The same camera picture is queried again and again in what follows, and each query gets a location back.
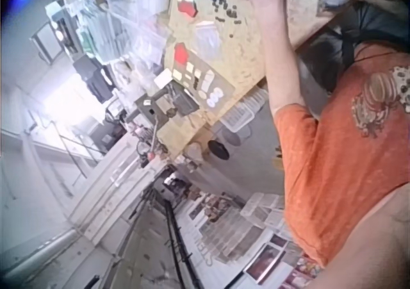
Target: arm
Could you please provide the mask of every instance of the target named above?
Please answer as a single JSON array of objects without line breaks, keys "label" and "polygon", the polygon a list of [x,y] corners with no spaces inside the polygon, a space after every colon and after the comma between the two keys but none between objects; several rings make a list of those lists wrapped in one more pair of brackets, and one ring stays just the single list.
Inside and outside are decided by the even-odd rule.
[{"label": "arm", "polygon": [[272,115],[288,105],[305,105],[295,52],[286,27],[285,0],[250,0],[262,36]]}]

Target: window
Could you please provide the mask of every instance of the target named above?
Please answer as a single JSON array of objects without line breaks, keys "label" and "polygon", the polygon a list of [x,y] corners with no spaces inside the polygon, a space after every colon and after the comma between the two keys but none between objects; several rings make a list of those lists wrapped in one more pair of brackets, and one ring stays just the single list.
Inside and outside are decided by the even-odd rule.
[{"label": "window", "polygon": [[99,122],[105,118],[104,106],[87,89],[79,74],[72,75],[44,105],[51,117],[72,126],[89,116]]}]

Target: red object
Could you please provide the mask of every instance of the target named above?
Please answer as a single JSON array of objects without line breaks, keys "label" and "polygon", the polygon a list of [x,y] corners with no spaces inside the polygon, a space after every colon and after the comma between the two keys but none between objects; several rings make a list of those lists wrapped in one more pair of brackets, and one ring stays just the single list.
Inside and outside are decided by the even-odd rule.
[{"label": "red object", "polygon": [[148,153],[148,160],[151,162],[153,159],[155,159],[155,154],[154,153]]},{"label": "red object", "polygon": [[198,13],[197,5],[195,4],[195,2],[180,1],[178,2],[178,10],[180,12],[186,13],[191,18],[194,18]]},{"label": "red object", "polygon": [[175,61],[180,63],[181,65],[186,65],[186,63],[188,62],[188,51],[186,50],[185,44],[176,44],[174,49]]}]

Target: orange t-shirt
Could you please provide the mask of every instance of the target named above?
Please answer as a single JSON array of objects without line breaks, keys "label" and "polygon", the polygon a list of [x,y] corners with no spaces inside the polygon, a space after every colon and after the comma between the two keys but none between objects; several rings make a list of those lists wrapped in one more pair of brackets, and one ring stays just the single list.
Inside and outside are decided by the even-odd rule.
[{"label": "orange t-shirt", "polygon": [[274,117],[286,221],[322,266],[381,199],[409,181],[410,56],[362,45],[356,61],[319,122],[297,104]]}]

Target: red block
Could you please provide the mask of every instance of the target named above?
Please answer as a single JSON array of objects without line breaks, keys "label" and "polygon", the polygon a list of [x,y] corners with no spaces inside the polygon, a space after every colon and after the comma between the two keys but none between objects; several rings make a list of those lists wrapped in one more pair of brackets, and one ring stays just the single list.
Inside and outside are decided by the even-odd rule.
[{"label": "red block", "polygon": [[178,2],[178,10],[180,12],[186,13],[191,18],[194,18],[198,13],[197,5],[195,4],[195,2],[180,1]]},{"label": "red block", "polygon": [[174,59],[181,65],[186,65],[188,62],[188,51],[186,50],[185,44],[180,43],[175,45]]}]

